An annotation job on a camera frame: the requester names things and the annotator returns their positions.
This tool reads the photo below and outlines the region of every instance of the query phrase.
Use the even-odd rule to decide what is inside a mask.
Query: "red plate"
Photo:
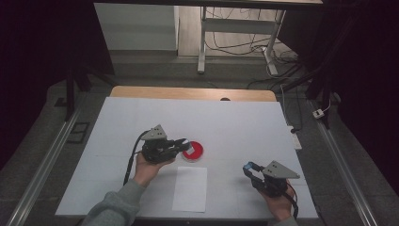
[[[203,154],[202,145],[200,145],[196,141],[191,141],[191,146],[193,146],[194,152],[191,150],[187,150],[182,152],[182,157],[187,162],[197,162]]]

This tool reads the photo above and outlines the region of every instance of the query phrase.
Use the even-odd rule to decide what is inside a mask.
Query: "white power adapter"
[[[320,118],[322,118],[322,117],[324,116],[324,112],[323,112],[322,109],[318,109],[318,110],[316,110],[316,111],[313,111],[313,116],[314,116],[316,119],[320,119]]]

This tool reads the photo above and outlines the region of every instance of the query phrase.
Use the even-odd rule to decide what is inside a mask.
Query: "human hand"
[[[270,198],[266,196],[264,193],[258,190],[261,193],[264,200],[267,202],[267,206],[269,207],[270,213],[276,218],[277,221],[283,221],[291,216],[291,202],[285,198],[284,196]],[[288,186],[287,194],[293,197],[295,195],[294,190]]]
[[[133,177],[139,185],[147,187],[150,181],[158,174],[158,171],[167,164],[174,162],[174,158],[168,162],[153,164],[146,161],[142,153],[138,153],[136,157],[136,173]]]

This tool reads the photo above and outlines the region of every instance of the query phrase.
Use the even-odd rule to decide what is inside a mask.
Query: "gray sleeve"
[[[294,217],[290,217],[287,218],[281,222],[279,222],[278,224],[275,224],[275,226],[298,226],[298,224],[296,223]]]
[[[119,192],[106,193],[103,201],[96,204],[82,225],[131,225],[140,210],[140,199],[145,188],[129,180]]]

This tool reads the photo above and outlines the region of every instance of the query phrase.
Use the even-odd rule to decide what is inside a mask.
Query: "person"
[[[91,208],[82,225],[132,225],[140,210],[140,199],[146,187],[163,166],[173,161],[174,159],[171,159],[168,162],[155,165],[147,162],[143,154],[139,153],[136,157],[136,173],[133,179],[130,179],[120,191],[106,193],[105,198]],[[270,212],[279,221],[275,226],[297,225],[291,216],[291,203],[285,197],[269,198],[262,192],[260,193],[267,202]],[[294,196],[294,191],[291,188],[287,190],[287,193]]]

